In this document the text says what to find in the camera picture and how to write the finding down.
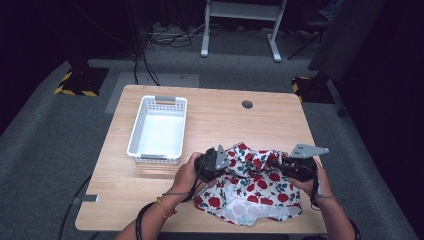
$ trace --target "grey carpet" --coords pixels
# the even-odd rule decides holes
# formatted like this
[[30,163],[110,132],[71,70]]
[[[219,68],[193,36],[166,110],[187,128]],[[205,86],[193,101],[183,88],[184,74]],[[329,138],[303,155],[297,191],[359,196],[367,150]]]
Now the grey carpet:
[[[307,70],[314,45],[293,60],[275,63],[267,43],[263,42],[265,33],[222,32],[211,39],[208,58],[200,57],[201,38],[194,38],[192,45],[183,48],[149,47],[146,58],[160,76],[199,76],[200,88],[292,92],[292,77],[315,75]],[[282,55],[288,56],[299,46],[299,40],[292,35],[284,40],[278,38],[277,44]],[[114,91],[121,88],[118,81],[122,74],[132,73],[133,63],[128,57],[94,59],[89,64],[110,69],[100,96],[54,95],[69,69],[64,63],[40,84],[0,137],[0,239],[57,238],[68,204],[92,173],[113,117],[105,109],[116,98],[113,95],[119,93]],[[140,67],[139,73],[146,70]],[[321,159],[337,197],[344,199],[346,212],[361,229],[363,239],[417,239],[354,123],[349,117],[337,116],[342,103],[331,83],[329,86],[336,104],[302,103],[302,107],[316,145],[330,149]],[[93,235],[75,228],[78,209],[78,205],[71,209],[63,239],[89,239]],[[96,239],[113,239],[115,234],[102,232]],[[266,237],[282,239],[283,236]],[[297,240],[302,236],[289,237]],[[164,234],[163,238],[261,239],[263,236]]]

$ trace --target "metal stand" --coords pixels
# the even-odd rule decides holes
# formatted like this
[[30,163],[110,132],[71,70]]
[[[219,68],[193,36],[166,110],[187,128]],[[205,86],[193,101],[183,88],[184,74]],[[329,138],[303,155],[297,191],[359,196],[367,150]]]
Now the metal stand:
[[210,17],[255,19],[275,22],[272,34],[267,34],[267,38],[274,60],[276,62],[281,62],[281,56],[277,45],[275,44],[275,37],[277,36],[278,28],[280,27],[286,3],[287,0],[282,0],[280,6],[262,6],[207,0],[205,9],[205,32],[203,33],[202,50],[200,55],[202,57],[208,56]]

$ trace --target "white cloth with red flowers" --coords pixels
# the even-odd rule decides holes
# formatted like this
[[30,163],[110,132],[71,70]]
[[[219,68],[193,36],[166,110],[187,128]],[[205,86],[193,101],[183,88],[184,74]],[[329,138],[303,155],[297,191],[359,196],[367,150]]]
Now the white cloth with red flowers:
[[302,213],[299,189],[271,167],[271,161],[281,163],[287,153],[253,151],[244,143],[226,153],[230,166],[215,186],[195,197],[196,208],[242,226],[253,226],[258,218],[284,221]]

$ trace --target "white basket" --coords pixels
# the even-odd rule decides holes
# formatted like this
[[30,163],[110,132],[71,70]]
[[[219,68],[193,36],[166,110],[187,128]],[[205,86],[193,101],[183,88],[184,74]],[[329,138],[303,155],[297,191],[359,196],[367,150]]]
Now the white basket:
[[144,96],[135,119],[127,154],[136,162],[179,164],[187,99]]

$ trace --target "chair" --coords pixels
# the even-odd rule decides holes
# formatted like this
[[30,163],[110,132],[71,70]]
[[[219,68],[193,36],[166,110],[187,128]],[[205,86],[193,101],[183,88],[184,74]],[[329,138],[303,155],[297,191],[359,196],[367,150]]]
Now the chair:
[[[319,39],[319,41],[321,41],[322,36],[327,31],[330,21],[320,14],[319,10],[326,8],[329,4],[330,0],[303,0],[298,2],[295,8],[298,14],[296,25],[292,27],[294,30],[289,30],[287,34],[294,31],[297,32],[302,40],[303,46],[290,55],[287,60],[292,59],[315,40]],[[315,36],[308,42],[305,42],[302,32],[315,34]]]

